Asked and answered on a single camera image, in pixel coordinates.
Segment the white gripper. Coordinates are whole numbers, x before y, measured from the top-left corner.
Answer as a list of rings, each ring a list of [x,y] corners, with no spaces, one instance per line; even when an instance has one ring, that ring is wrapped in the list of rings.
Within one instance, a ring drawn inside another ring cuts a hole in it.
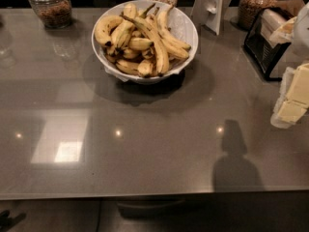
[[[299,11],[293,29],[292,49],[303,62],[309,61],[309,2]],[[287,67],[280,82],[279,97],[270,117],[278,129],[288,129],[309,108],[309,64]]]

